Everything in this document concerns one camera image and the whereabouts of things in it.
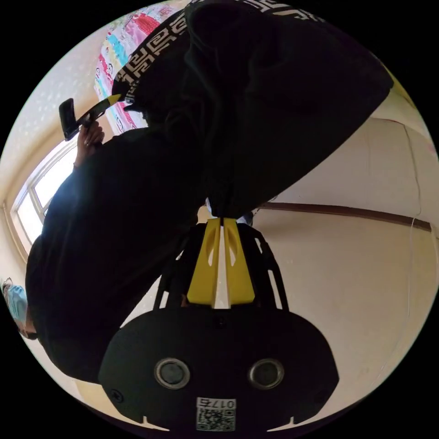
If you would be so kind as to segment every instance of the sticker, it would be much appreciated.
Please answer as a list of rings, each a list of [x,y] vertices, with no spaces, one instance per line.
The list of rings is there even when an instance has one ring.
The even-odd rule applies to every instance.
[[[197,430],[234,431],[236,399],[197,398]]]

